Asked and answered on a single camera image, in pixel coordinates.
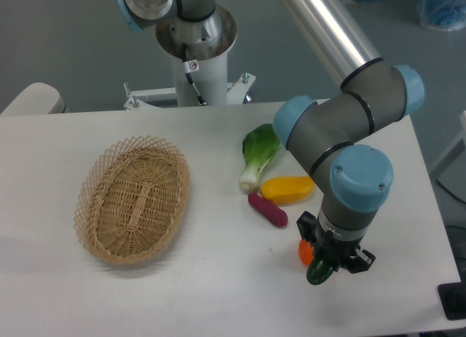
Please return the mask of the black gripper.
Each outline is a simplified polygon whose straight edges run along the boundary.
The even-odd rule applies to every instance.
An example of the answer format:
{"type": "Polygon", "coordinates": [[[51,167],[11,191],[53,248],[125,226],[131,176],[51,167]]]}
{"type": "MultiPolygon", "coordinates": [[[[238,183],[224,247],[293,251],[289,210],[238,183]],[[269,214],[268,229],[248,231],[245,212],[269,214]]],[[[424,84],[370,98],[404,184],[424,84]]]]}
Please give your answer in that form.
{"type": "Polygon", "coordinates": [[[309,261],[317,255],[326,255],[331,259],[334,271],[342,269],[359,273],[368,271],[376,260],[374,254],[360,246],[368,227],[357,230],[340,228],[331,223],[323,211],[317,217],[304,211],[296,224],[301,238],[309,244],[309,261]]]}

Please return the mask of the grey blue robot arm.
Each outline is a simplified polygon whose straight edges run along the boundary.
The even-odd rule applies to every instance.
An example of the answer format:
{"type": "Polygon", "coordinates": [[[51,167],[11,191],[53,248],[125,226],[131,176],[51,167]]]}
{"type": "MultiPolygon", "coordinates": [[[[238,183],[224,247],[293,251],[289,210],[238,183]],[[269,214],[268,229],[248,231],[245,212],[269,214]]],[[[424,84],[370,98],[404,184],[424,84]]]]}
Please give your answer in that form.
{"type": "MultiPolygon", "coordinates": [[[[374,255],[360,241],[385,202],[393,179],[389,159],[362,139],[412,114],[424,101],[419,74],[388,66],[340,0],[282,0],[301,32],[340,84],[341,94],[317,103],[288,100],[273,128],[323,193],[317,215],[298,219],[314,249],[307,276],[346,269],[367,271],[374,255]]],[[[209,69],[236,39],[230,14],[216,0],[116,0],[128,26],[157,29],[157,40],[177,61],[180,106],[226,104],[226,69],[209,69]]]]}

